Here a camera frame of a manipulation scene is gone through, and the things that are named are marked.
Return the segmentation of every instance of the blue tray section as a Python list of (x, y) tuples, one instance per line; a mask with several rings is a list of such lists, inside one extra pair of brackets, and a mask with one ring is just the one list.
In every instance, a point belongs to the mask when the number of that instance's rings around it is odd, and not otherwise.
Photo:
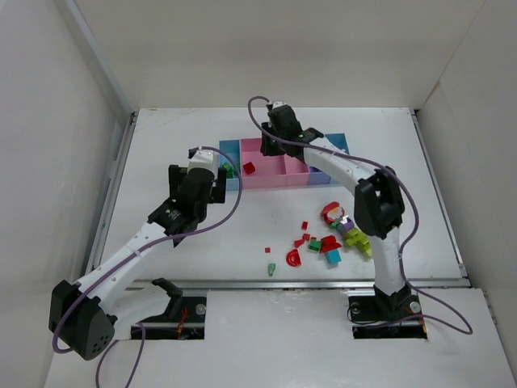
[[(239, 171), (241, 170), (241, 142), (239, 140), (221, 140), (219, 141), (219, 149), (224, 151), (231, 157), (231, 159), (237, 164), (239, 167)], [(222, 167), (223, 164), (232, 163), (229, 162), (227, 158), (223, 155), (219, 155), (219, 167)], [(239, 189), (239, 179), (229, 178), (226, 180), (226, 190), (227, 191), (235, 191)]]
[[(345, 151), (347, 154), (350, 153), (348, 149), (347, 137), (344, 133), (328, 133), (325, 135), (329, 141), (339, 148), (340, 150)], [(239, 174), (242, 171), (241, 166), (241, 142), (239, 140), (221, 140), (219, 141), (219, 148), (226, 152), (228, 156), (237, 164), (239, 167)], [(219, 166), (222, 167), (224, 163), (229, 160), (224, 156), (220, 155), (219, 157)], [(309, 185), (319, 185), (319, 184), (337, 184), (338, 182), (334, 179), (331, 179), (327, 174), (321, 172), (317, 168), (310, 167), (309, 168)], [(239, 179), (229, 178), (226, 180), (226, 190), (227, 191), (235, 191), (239, 189)]]

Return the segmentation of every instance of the green lego piece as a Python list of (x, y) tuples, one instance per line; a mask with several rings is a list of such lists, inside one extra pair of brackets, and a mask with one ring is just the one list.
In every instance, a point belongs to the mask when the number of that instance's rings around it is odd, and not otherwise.
[(372, 257), (372, 245), (370, 243), (370, 239), (368, 238), (368, 236), (362, 231), (360, 230), (359, 233), (358, 233), (358, 241), (357, 241), (357, 249), (359, 249), (359, 251), (363, 254), (363, 255), (366, 255), (367, 257)]
[(223, 163), (222, 165), (226, 169), (226, 179), (232, 179), (233, 178), (233, 168), (232, 165), (228, 162)]
[(309, 249), (311, 251), (319, 252), (321, 248), (322, 248), (322, 242), (321, 241), (310, 240), (310, 242), (309, 242)]
[(269, 276), (273, 276), (273, 273), (275, 272), (276, 264), (271, 263), (267, 265), (267, 272), (269, 273)]
[(334, 221), (330, 224), (330, 228), (331, 229), (336, 229), (336, 226), (339, 225), (339, 222), (341, 222), (343, 220), (343, 217), (339, 218), (337, 221)]
[(345, 234), (345, 243), (349, 247), (353, 247), (359, 239), (358, 235), (359, 235), (359, 229), (353, 228), (353, 229), (348, 230), (347, 233)]
[(363, 255), (367, 257), (372, 257), (372, 244), (370, 243), (370, 239), (368, 236), (357, 228), (349, 230), (345, 234), (345, 243), (349, 247), (356, 246)]

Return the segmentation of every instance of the white wall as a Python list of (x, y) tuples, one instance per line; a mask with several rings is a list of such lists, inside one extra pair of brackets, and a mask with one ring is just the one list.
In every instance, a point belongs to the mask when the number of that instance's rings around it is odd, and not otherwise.
[(419, 114), (473, 285), (517, 375), (517, 2), (488, 0)]
[(49, 294), (77, 275), (114, 116), (52, 0), (0, 0), (0, 378), (42, 386)]
[(78, 0), (135, 108), (420, 108), (484, 0)]

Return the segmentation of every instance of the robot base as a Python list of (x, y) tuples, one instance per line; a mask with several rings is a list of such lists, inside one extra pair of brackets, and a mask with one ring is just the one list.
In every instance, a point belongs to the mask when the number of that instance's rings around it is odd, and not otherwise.
[(353, 323), (391, 322), (420, 312), (418, 296), (412, 295), (407, 285), (390, 296), (375, 286), (373, 288), (375, 295), (348, 298), (350, 320)]

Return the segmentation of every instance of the wire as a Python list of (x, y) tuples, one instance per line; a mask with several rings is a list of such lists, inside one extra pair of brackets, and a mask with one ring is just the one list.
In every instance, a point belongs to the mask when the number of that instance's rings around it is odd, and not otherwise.
[[(142, 330), (142, 341), (140, 342), (140, 348), (138, 349), (138, 354), (137, 354), (137, 359), (135, 360), (135, 364), (132, 366), (132, 370), (131, 370), (131, 374), (129, 375), (129, 379), (128, 379), (128, 382), (126, 382), (126, 386), (125, 388), (129, 388), (129, 386), (131, 385), (131, 381), (132, 381), (132, 378), (135, 376), (135, 372), (137, 371), (137, 367), (138, 367), (138, 364), (140, 363), (140, 359), (142, 357), (142, 353), (144, 351), (144, 344), (145, 344), (145, 326), (142, 325), (141, 323), (137, 323), (137, 326), (140, 328), (140, 330)], [(99, 377), (100, 377), (100, 369), (101, 369), (101, 366), (103, 365), (103, 361), (104, 359), (106, 358), (107, 354), (109, 353), (109, 351), (119, 343), (119, 340), (114, 340), (110, 346), (107, 347), (106, 351), (104, 352), (104, 354), (100, 357), (100, 360), (99, 360), (99, 363), (97, 364), (97, 370), (95, 371), (95, 386), (96, 388), (100, 388), (100, 381), (99, 381)]]
[(176, 331), (178, 332), (178, 340), (181, 337), (181, 333), (183, 333), (183, 325), (185, 324), (185, 320), (188, 316), (188, 309), (187, 307), (183, 307), (183, 310), (181, 310), (181, 321), (179, 321), (178, 326), (176, 327)]
[(414, 285), (412, 285), (410, 283), (410, 281), (406, 277), (406, 272), (404, 270), (404, 262), (402, 261), (402, 255), (404, 253), (404, 248), (406, 248), (407, 243), (409, 241), (411, 241), (411, 239), (417, 233), (418, 227), (420, 225), (420, 214), (418, 213), (418, 208), (417, 208), (416, 203), (414, 202), (414, 198), (411, 196), (410, 191), (407, 189), (407, 187), (404, 185), (404, 183), (394, 173), (392, 173), (389, 168), (386, 168), (382, 164), (380, 164), (378, 162), (375, 162), (373, 160), (370, 160), (370, 159), (367, 159), (367, 158), (361, 158), (359, 156), (352, 156), (352, 155), (349, 155), (349, 154), (334, 152), (334, 151), (328, 150), (326, 148), (319, 147), (317, 145), (305, 144), (305, 143), (300, 143), (300, 142), (297, 142), (297, 141), (284, 140), (284, 139), (282, 139), (280, 137), (272, 135), (271, 133), (269, 133), (268, 131), (263, 129), (262, 126), (258, 123), (258, 121), (253, 116), (253, 111), (252, 111), (252, 108), (251, 108), (251, 104), (254, 101), (256, 101), (256, 100), (263, 100), (263, 101), (266, 101), (267, 103), (270, 103), (271, 101), (268, 98), (266, 98), (266, 97), (264, 97), (262, 95), (256, 95), (255, 97), (251, 97), (250, 100), (248, 101), (248, 114), (250, 115), (251, 121), (260, 130), (260, 132), (262, 132), (264, 135), (268, 136), (269, 138), (279, 142), (280, 144), (286, 144), (288, 146), (299, 146), (299, 147), (302, 147), (302, 148), (311, 148), (313, 150), (318, 150), (318, 151), (325, 152), (325, 153), (328, 153), (328, 154), (333, 154), (333, 155), (338, 156), (338, 157), (343, 158), (343, 159), (349, 159), (349, 160), (355, 160), (356, 162), (367, 163), (369, 165), (372, 165), (374, 167), (379, 168), (384, 173), (386, 173), (389, 176), (391, 176), (391, 178), (393, 178), (393, 180), (395, 180), (395, 182), (397, 182), (398, 186), (406, 194), (406, 197), (407, 197), (408, 201), (410, 202), (411, 208), (413, 209), (413, 213), (414, 213), (414, 227), (413, 227), (413, 230), (411, 230), (411, 233), (401, 243), (401, 245), (400, 245), (400, 247), (398, 249), (398, 264), (399, 264), (399, 268), (401, 270), (402, 279), (404, 280), (404, 282), (407, 284), (407, 286), (410, 289), (416, 291), (417, 293), (421, 293), (425, 297), (429, 297), (430, 299), (432, 299), (435, 302), (438, 302), (441, 305), (447, 307), (450, 311), (452, 311), (454, 314), (456, 314), (463, 321), (463, 323), (467, 327), (467, 330), (464, 330), (464, 329), (462, 329), (460, 327), (454, 326), (451, 323), (445, 322), (445, 321), (443, 321), (440, 318), (436, 318), (436, 317), (434, 317), (432, 315), (426, 315), (426, 314), (415, 314), (415, 315), (411, 315), (409, 317), (404, 317), (404, 318), (398, 319), (397, 321), (394, 321), (394, 322), (382, 323), (380, 325), (373, 325), (373, 326), (369, 326), (369, 327), (371, 327), (371, 328), (388, 327), (388, 326), (392, 326), (392, 325), (397, 324), (397, 323), (402, 323), (404, 321), (411, 320), (411, 319), (427, 318), (427, 319), (435, 320), (436, 322), (442, 323), (443, 325), (445, 325), (447, 327), (450, 327), (451, 329), (454, 329), (454, 330), (456, 330), (456, 331), (458, 331), (460, 333), (463, 333), (463, 334), (466, 334), (466, 335), (471, 335), (473, 333), (472, 326), (470, 325), (469, 321), (463, 316), (463, 314), (460, 311), (458, 311), (457, 309), (455, 309), (454, 307), (452, 307), (451, 305), (446, 303), (446, 301), (443, 301), (443, 300), (439, 299), (438, 297), (430, 295), (429, 293), (427, 293), (425, 291), (422, 291), (420, 288), (415, 287)]
[[(211, 146), (207, 146), (207, 145), (204, 145), (202, 147), (200, 147), (202, 150), (211, 150), (213, 152), (217, 152), (218, 154), (224, 156), (226, 159), (228, 159), (228, 161), (230, 162), (230, 164), (232, 165), (233, 169), (235, 171), (239, 171), (239, 168), (237, 167), (237, 164), (232, 160), (232, 158), (224, 151), (222, 150), (219, 150), (217, 148), (214, 148), (214, 147), (211, 147)], [(199, 147), (196, 147), (196, 148), (193, 148), (191, 150), (189, 150), (189, 152), (192, 152), (192, 151), (197, 151), (200, 149)], [(186, 238), (186, 237), (190, 237), (190, 236), (195, 236), (197, 234), (202, 234), (202, 233), (205, 233), (205, 232), (208, 232), (210, 230), (214, 230), (216, 229), (218, 226), (221, 226), (222, 224), (224, 224), (225, 222), (227, 222), (232, 216), (233, 214), (235, 213), (235, 211), (237, 210), (239, 204), (241, 203), (241, 196), (242, 196), (242, 177), (241, 177), (241, 174), (239, 172), (237, 172), (237, 178), (239, 179), (239, 189), (238, 189), (238, 192), (237, 192), (237, 199), (235, 200), (235, 204), (233, 205), (232, 209), (229, 211), (229, 213), (220, 221), (216, 222), (215, 224), (213, 225), (210, 225), (206, 228), (203, 228), (203, 229), (199, 229), (199, 230), (194, 230), (192, 232), (187, 232), (187, 233), (180, 233), (180, 234), (173, 234), (171, 236), (166, 236), (166, 237), (162, 237), (162, 238), (158, 238), (156, 240), (153, 240), (151, 242), (148, 242), (147, 244), (145, 244), (143, 247), (141, 247), (138, 251), (141, 253), (143, 251), (146, 251), (148, 250), (149, 248), (151, 247), (154, 247), (155, 245), (159, 244), (159, 243), (163, 243), (165, 241), (168, 241), (168, 240), (172, 240), (174, 238)], [(58, 346), (58, 340), (59, 340), (59, 335), (61, 333), (61, 330), (63, 329), (63, 326), (65, 325), (65, 322), (66, 320), (70, 317), (70, 315), (75, 311), (75, 309), (81, 304), (81, 302), (94, 290), (96, 289), (100, 284), (102, 284), (106, 279), (108, 279), (113, 273), (117, 272), (119, 269), (121, 269), (125, 264), (129, 263), (131, 260), (133, 260), (135, 257), (137, 257), (137, 253), (133, 252), (131, 255), (129, 255), (128, 257), (126, 257), (124, 260), (120, 261), (120, 263), (118, 263), (116, 266), (114, 266), (112, 269), (110, 269), (109, 271), (107, 271), (104, 275), (102, 275), (94, 284), (92, 284), (90, 287), (88, 287), (88, 289), (86, 289), (84, 291), (84, 293), (82, 293), (75, 301), (74, 303), (72, 303), (72, 305), (69, 307), (69, 309), (63, 314), (63, 316), (61, 317), (60, 321), (57, 323), (56, 325), (56, 330), (54, 331), (54, 336), (53, 336), (53, 339), (52, 339), (52, 346), (53, 346), (53, 350), (54, 352), (56, 353), (59, 353), (59, 354), (65, 354), (65, 353), (68, 353), (68, 352), (72, 352), (72, 348), (68, 348), (68, 349), (61, 349), (59, 348)], [(142, 341), (141, 341), (141, 348), (140, 348), (140, 351), (138, 352), (138, 357), (137, 357), (137, 360), (135, 361), (135, 365), (133, 366), (133, 370), (131, 372), (131, 375), (129, 377), (129, 380), (128, 380), (128, 384), (126, 384), (126, 388), (129, 387), (129, 384), (131, 383), (131, 380), (132, 380), (132, 377), (135, 373), (135, 371), (137, 370), (137, 366), (138, 366), (138, 363), (140, 362), (140, 356), (141, 356), (141, 353), (143, 351), (143, 348), (144, 348), (144, 342), (145, 342), (145, 328), (139, 324), (139, 326), (141, 327), (141, 330), (142, 330)], [(106, 351), (104, 352), (104, 354), (102, 355), (100, 361), (99, 361), (99, 365), (97, 366), (97, 373), (95, 375), (95, 383), (97, 384), (97, 388), (99, 388), (99, 371), (100, 371), (100, 365), (103, 363), (104, 361), (104, 358), (106, 357), (107, 353), (111, 350), (111, 348), (113, 348), (113, 346), (115, 346), (115, 344), (117, 344), (119, 341), (118, 340), (115, 340), (113, 341), (112, 344), (110, 344), (110, 346), (107, 347)]]
[(355, 325), (360, 325), (360, 326), (367, 326), (367, 325), (371, 325), (372, 323), (377, 323), (379, 321), (370, 321), (370, 322), (356, 322), (355, 320), (352, 319), (352, 316), (351, 316), (351, 307), (348, 306), (348, 309), (347, 309), (347, 319), (354, 323)]

